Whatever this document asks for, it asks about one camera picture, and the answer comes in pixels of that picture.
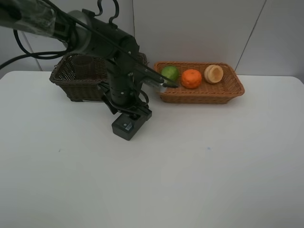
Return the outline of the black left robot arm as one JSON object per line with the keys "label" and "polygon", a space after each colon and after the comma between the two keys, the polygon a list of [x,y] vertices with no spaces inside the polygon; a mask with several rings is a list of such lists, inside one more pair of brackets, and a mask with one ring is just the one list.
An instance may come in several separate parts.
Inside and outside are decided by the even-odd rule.
{"label": "black left robot arm", "polygon": [[49,0],[3,0],[0,3],[0,24],[14,33],[25,31],[57,39],[64,51],[30,53],[14,57],[5,68],[20,59],[54,59],[69,53],[104,60],[107,80],[101,82],[102,100],[113,114],[124,120],[149,120],[152,115],[149,99],[142,91],[143,78],[152,70],[138,59],[139,46],[133,36],[119,29],[111,20],[97,19],[89,10],[65,13]]}

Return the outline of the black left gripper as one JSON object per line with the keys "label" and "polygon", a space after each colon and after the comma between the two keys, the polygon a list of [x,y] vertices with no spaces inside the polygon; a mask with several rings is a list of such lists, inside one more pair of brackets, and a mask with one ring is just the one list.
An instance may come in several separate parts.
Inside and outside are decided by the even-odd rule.
{"label": "black left gripper", "polygon": [[112,114],[130,113],[129,117],[134,120],[148,121],[152,111],[146,102],[139,98],[140,94],[144,97],[146,94],[141,90],[142,84],[136,84],[134,79],[134,69],[138,64],[139,62],[133,59],[105,60],[107,82],[101,83],[102,101]]}

